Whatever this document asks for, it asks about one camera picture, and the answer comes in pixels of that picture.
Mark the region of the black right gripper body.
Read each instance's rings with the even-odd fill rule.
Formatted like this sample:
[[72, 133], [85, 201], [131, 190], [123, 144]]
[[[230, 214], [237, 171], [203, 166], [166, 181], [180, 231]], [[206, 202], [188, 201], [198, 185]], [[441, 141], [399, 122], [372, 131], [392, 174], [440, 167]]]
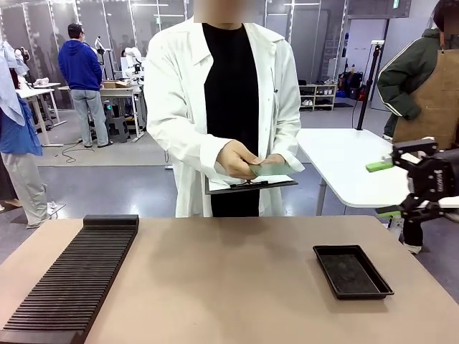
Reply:
[[458, 149], [423, 158], [407, 177], [410, 193], [424, 201], [458, 196]]

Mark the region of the person's right hand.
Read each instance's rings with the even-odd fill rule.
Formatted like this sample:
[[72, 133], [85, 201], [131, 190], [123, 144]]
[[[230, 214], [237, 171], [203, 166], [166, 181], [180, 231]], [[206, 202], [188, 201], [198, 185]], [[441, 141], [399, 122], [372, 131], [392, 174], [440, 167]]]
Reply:
[[259, 165], [261, 160], [241, 142], [231, 140], [220, 150], [217, 162], [228, 176], [252, 180], [256, 178], [256, 175], [250, 169], [250, 165]]

